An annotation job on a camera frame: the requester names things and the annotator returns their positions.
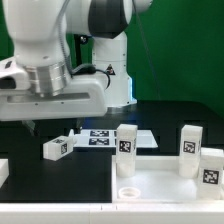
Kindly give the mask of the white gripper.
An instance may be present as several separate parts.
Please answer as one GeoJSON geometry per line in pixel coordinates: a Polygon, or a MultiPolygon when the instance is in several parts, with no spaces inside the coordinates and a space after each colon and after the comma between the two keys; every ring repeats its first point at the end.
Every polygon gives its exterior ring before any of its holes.
{"type": "Polygon", "coordinates": [[[59,92],[32,93],[28,76],[13,57],[0,62],[0,121],[78,118],[80,132],[85,119],[107,112],[106,85],[100,75],[77,75],[59,92]]]}

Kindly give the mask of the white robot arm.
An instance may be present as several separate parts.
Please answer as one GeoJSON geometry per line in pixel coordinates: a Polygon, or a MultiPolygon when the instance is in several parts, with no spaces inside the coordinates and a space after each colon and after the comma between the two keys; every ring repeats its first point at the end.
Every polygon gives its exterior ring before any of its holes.
{"type": "Polygon", "coordinates": [[[103,116],[137,103],[125,30],[153,0],[1,0],[14,52],[0,61],[0,121],[103,116]]]}

